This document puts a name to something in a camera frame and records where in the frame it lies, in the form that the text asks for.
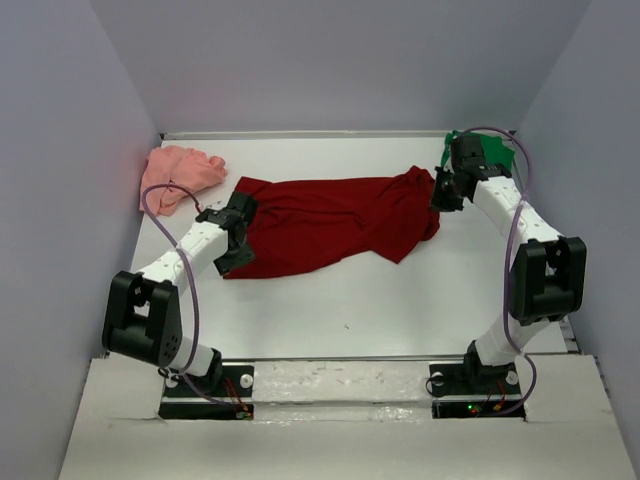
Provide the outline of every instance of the purple cable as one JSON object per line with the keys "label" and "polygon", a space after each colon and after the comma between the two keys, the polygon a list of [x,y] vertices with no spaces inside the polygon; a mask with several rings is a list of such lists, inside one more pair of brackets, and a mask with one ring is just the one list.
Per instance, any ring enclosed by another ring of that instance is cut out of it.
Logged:
{"label": "purple cable", "polygon": [[198,302],[198,292],[196,290],[196,281],[193,275],[193,269],[191,268],[191,263],[189,263],[189,258],[187,257],[187,254],[184,252],[184,250],[182,250],[181,248],[178,248],[178,242],[176,241],[174,236],[171,235],[171,232],[169,232],[169,230],[167,230],[167,228],[164,225],[162,225],[160,220],[158,220],[158,217],[156,217],[155,214],[151,211],[151,209],[149,208],[149,204],[147,203],[147,195],[149,195],[149,192],[156,190],[158,188],[177,188],[178,190],[185,192],[196,203],[196,208],[198,209],[198,211],[200,211],[200,203],[198,202],[198,199],[195,197],[195,195],[189,191],[189,189],[173,183],[159,183],[157,185],[151,185],[150,187],[145,189],[144,192],[142,192],[142,196],[140,200],[142,203],[142,208],[144,209],[144,213],[146,213],[149,216],[149,218],[156,225],[156,227],[158,227],[158,229],[162,232],[162,234],[165,237],[167,237],[167,240],[169,240],[169,243],[171,243],[173,248],[175,248],[177,254],[180,256],[182,263],[184,263],[184,269],[185,269],[185,272],[187,273],[187,281],[189,283],[189,290],[191,291],[191,302],[193,303],[193,343],[191,345],[191,352],[189,353],[189,359],[187,360],[186,365],[178,373],[182,376],[185,383],[189,385],[191,390],[193,390],[193,392],[199,397],[202,397],[205,400],[208,400],[209,402],[215,403],[218,405],[231,405],[230,403],[223,402],[221,400],[217,400],[213,397],[210,397],[209,395],[201,391],[198,387],[194,385],[193,381],[189,378],[189,376],[186,373],[189,367],[191,366],[191,364],[193,363],[193,359],[196,356],[196,350],[198,348],[198,341],[200,338],[200,303]]}
{"label": "purple cable", "polygon": [[515,342],[513,337],[511,337],[511,332],[509,331],[509,270],[510,270],[510,267],[511,267],[511,253],[513,251],[513,243],[515,241],[516,232],[518,230],[518,221],[520,220],[520,214],[522,213],[522,209],[524,208],[524,202],[527,199],[527,195],[529,194],[529,189],[531,187],[531,180],[533,178],[533,171],[531,169],[531,159],[529,157],[529,153],[527,152],[527,149],[524,147],[524,145],[522,145],[522,143],[520,143],[520,141],[515,136],[513,136],[511,133],[507,132],[506,130],[502,130],[502,129],[496,128],[496,127],[474,127],[474,128],[469,128],[469,129],[465,130],[460,135],[465,135],[467,133],[475,132],[475,131],[478,131],[478,130],[489,130],[489,131],[492,131],[492,132],[500,133],[500,134],[504,135],[505,137],[507,137],[514,144],[516,144],[518,146],[518,148],[520,148],[520,150],[522,151],[522,154],[524,155],[525,162],[527,164],[527,181],[526,181],[526,183],[524,185],[524,190],[522,191],[522,194],[520,196],[520,200],[518,202],[518,206],[516,207],[516,211],[513,214],[513,220],[511,222],[511,228],[509,229],[509,237],[507,238],[507,250],[506,250],[505,258],[504,258],[504,277],[503,277],[504,286],[503,286],[503,289],[502,289],[502,322],[503,322],[503,327],[504,327],[504,335],[507,338],[507,341],[509,342],[509,345],[511,345],[511,347],[516,352],[518,352],[518,354],[522,355],[524,357],[524,359],[531,366],[531,385],[529,386],[529,389],[527,390],[527,393],[525,393],[522,396],[522,398],[520,399],[520,401],[518,403],[516,403],[512,407],[507,408],[506,410],[502,410],[502,411],[497,412],[495,414],[487,415],[487,416],[492,416],[492,417],[499,417],[501,415],[508,415],[509,413],[514,412],[517,409],[519,409],[521,406],[523,406],[525,404],[525,402],[529,399],[531,394],[533,393],[533,389],[535,388],[536,383],[538,381],[538,370],[536,369],[536,366],[533,363],[533,360],[531,360],[529,355],[527,355],[526,353],[524,353],[522,351],[522,349]]}

